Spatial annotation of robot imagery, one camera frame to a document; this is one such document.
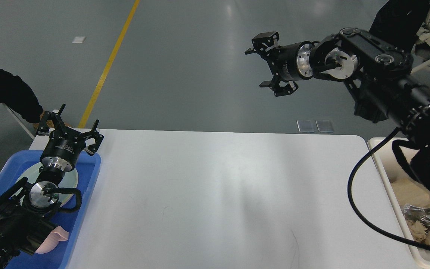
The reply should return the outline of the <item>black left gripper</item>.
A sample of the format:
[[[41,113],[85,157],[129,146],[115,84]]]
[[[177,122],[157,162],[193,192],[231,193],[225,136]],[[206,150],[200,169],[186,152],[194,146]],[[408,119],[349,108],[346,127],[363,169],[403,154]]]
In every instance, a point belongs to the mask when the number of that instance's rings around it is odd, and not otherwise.
[[[82,151],[94,155],[99,150],[104,136],[99,132],[99,119],[94,121],[92,128],[80,133],[77,141],[65,139],[69,135],[69,127],[61,118],[66,104],[62,104],[57,112],[43,112],[40,123],[36,128],[36,136],[49,136],[49,142],[40,157],[45,167],[56,167],[63,172],[70,172],[75,168]]]

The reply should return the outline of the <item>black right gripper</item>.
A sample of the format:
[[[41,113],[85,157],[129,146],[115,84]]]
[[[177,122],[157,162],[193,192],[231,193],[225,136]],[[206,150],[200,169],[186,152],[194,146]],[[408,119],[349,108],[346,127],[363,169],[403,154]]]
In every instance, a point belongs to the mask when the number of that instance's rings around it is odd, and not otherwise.
[[[293,94],[299,86],[294,81],[309,80],[313,77],[313,70],[309,63],[314,44],[310,41],[286,46],[279,46],[278,32],[265,32],[251,39],[251,48],[246,49],[245,55],[257,53],[267,62],[274,62],[276,73],[270,81],[263,81],[259,87],[268,87],[275,97]]]

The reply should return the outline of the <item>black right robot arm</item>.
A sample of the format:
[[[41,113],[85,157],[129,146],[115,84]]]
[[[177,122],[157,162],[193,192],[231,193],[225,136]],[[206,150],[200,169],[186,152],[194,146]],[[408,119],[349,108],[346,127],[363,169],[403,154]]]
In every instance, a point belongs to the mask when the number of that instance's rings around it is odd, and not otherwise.
[[[430,191],[430,89],[412,76],[410,53],[358,28],[344,28],[321,41],[280,46],[278,32],[260,33],[244,53],[256,53],[268,63],[271,80],[260,83],[276,97],[293,94],[297,81],[311,78],[343,82],[355,101],[354,114],[377,123],[386,119],[396,128],[365,154],[348,179],[348,200],[355,214],[376,232],[430,251],[430,245],[400,237],[370,223],[354,203],[353,179],[360,166],[397,133],[392,142],[403,170]]]

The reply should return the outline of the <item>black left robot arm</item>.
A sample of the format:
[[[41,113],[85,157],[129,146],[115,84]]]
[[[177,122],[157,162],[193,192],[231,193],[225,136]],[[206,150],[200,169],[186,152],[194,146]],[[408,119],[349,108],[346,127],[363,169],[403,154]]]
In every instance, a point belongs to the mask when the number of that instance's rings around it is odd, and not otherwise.
[[[77,240],[100,171],[103,135],[65,125],[46,112],[43,151],[11,156],[0,172],[0,269],[63,269]]]

